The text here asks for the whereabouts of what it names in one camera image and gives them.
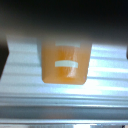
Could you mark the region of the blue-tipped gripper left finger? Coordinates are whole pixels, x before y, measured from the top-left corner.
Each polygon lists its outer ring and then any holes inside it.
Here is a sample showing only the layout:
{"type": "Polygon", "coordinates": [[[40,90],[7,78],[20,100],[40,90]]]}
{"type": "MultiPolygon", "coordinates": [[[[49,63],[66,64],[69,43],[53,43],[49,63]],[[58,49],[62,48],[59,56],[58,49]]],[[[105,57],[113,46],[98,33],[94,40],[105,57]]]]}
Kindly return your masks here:
{"type": "Polygon", "coordinates": [[[5,36],[0,36],[0,78],[2,77],[8,56],[9,48],[7,38],[5,36]]]}

